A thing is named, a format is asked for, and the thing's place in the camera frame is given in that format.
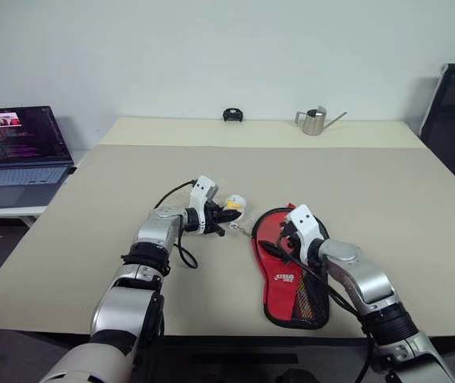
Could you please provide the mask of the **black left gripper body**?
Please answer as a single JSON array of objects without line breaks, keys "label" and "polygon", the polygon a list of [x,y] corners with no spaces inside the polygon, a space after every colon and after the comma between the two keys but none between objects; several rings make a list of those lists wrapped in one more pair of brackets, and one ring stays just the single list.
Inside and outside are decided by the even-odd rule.
[{"label": "black left gripper body", "polygon": [[225,230],[220,226],[221,223],[227,222],[228,213],[218,204],[207,201],[204,205],[204,234],[217,234],[220,237],[225,236]]}]

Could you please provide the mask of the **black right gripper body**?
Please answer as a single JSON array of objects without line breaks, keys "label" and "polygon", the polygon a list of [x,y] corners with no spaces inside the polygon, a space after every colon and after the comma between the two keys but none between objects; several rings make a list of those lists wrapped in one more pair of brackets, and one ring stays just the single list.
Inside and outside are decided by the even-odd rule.
[{"label": "black right gripper body", "polygon": [[298,233],[295,227],[292,225],[292,235],[288,237],[278,237],[277,239],[278,247],[281,247],[285,250],[291,257],[295,259],[300,258],[300,251],[301,251],[301,242],[298,236]]}]

